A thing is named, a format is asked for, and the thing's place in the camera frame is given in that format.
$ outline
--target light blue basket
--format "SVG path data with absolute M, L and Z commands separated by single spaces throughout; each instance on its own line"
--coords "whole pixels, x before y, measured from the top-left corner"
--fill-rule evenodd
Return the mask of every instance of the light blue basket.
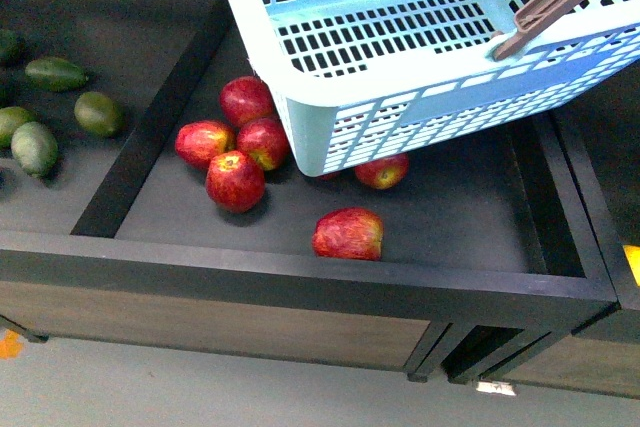
M 640 57 L 640 0 L 585 0 L 494 61 L 527 1 L 229 3 L 300 170 L 316 176 L 558 107 Z

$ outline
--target display bin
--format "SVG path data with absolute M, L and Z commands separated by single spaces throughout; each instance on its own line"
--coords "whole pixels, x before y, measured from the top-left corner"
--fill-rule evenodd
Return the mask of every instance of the display bin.
M 583 0 L 494 60 L 565 0 L 517 22 L 530 1 L 229 0 L 315 176 L 563 105 L 640 55 L 640 0 Z
M 572 335 L 535 339 L 500 358 L 500 344 L 461 344 L 445 365 L 454 381 L 473 378 L 640 398 L 640 287 L 623 245 L 640 244 L 638 103 L 635 63 L 567 108 L 554 124 L 617 302 Z M 465 365 L 455 369 L 454 365 Z
M 3 0 L 2 20 L 39 39 L 34 52 L 55 39 L 78 55 L 96 73 L 92 88 L 112 92 L 130 119 L 122 137 L 98 142 L 67 130 L 74 94 L 47 97 L 55 111 L 29 89 L 18 97 L 61 135 L 63 152 L 44 183 L 2 158 L 0 318 L 34 340 L 424 380 L 470 332 L 501 327 L 505 349 L 515 349 L 616 302 L 546 114 L 412 151 L 408 177 L 386 192 L 350 171 L 307 177 L 290 159 L 267 175 L 261 203 L 235 216 L 214 206 L 204 174 L 173 148 L 182 125 L 219 117 L 227 81 L 251 73 L 223 3 Z M 350 205 L 385 222 L 380 262 L 313 255 L 316 221 Z
M 25 248 L 41 236 L 58 244 L 115 235 L 230 20 L 221 0 L 0 0 L 0 27 L 26 40 L 23 59 L 0 72 L 12 91 L 9 105 L 32 110 L 60 150 L 43 180 L 27 176 L 9 149 L 0 152 L 3 251 L 14 232 L 26 234 Z M 89 83 L 65 93 L 34 88 L 24 67 L 45 55 L 83 66 Z M 114 139 L 91 137 L 75 120 L 76 99 L 91 90 L 125 110 Z M 28 267 L 3 257 L 0 271 L 14 268 Z

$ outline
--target green mango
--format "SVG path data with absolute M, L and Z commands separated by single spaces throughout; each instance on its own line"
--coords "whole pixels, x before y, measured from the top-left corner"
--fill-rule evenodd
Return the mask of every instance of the green mango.
M 58 160 L 58 142 L 39 122 L 27 122 L 11 138 L 11 155 L 31 177 L 45 177 Z
M 32 60 L 24 72 L 33 85 L 51 92 L 79 89 L 89 81 L 89 75 L 82 67 L 60 57 Z

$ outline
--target orange mark on floor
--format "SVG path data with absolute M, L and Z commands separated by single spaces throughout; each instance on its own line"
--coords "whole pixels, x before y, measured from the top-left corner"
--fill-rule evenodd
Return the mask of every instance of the orange mark on floor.
M 0 359 L 15 359 L 22 350 L 20 335 L 12 330 L 7 330 L 4 339 L 0 340 Z

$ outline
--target black frame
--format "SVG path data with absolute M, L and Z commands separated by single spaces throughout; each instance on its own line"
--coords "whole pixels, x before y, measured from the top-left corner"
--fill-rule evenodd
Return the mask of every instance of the black frame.
M 606 265 L 617 298 L 616 303 L 600 315 L 574 329 L 571 335 L 577 338 L 621 344 L 640 344 L 640 287 L 636 284 L 636 279 L 622 248 L 623 240 L 617 230 L 619 224 L 616 224 L 610 210 L 611 205 L 607 203 L 603 187 L 594 170 L 591 155 L 598 156 L 602 153 L 590 152 L 585 145 L 585 135 L 597 136 L 599 125 L 594 121 L 590 125 L 592 130 L 583 131 L 578 119 L 580 109 L 585 109 L 588 113 L 590 105 L 592 107 L 594 104 L 603 105 L 605 106 L 603 108 L 608 108 L 611 111 L 615 111 L 615 108 L 622 103 L 626 103 L 624 106 L 626 109 L 637 107 L 637 102 L 635 107 L 630 104 L 633 103 L 634 98 L 637 98 L 639 92 L 639 76 L 640 62 L 636 62 L 607 79 L 593 92 L 574 100 L 565 108 L 557 109 L 552 114 L 554 129 L 562 145 L 567 165 L 579 191 L 593 236 L 598 243 L 600 255 Z M 608 137 L 603 139 L 600 136 L 598 141 L 593 141 L 593 143 L 605 150 L 609 146 L 608 148 L 615 151 L 617 147 L 614 146 L 614 143 L 617 140 Z M 606 180 L 610 186 L 616 182 L 615 179 Z M 636 230 L 633 229 L 634 225 L 625 224 L 627 235 L 640 235 L 640 224 L 635 224 Z M 525 338 L 526 342 L 523 342 L 520 349 L 513 349 L 506 354 L 502 350 L 509 343 L 505 344 L 497 338 L 492 338 L 483 345 L 468 347 L 467 352 L 460 349 L 459 352 L 446 359 L 444 365 L 450 380 L 455 383 L 465 383 L 479 378 L 501 380 L 513 369 L 544 352 L 565 336 L 566 334 L 562 332 L 551 332 L 534 338 Z

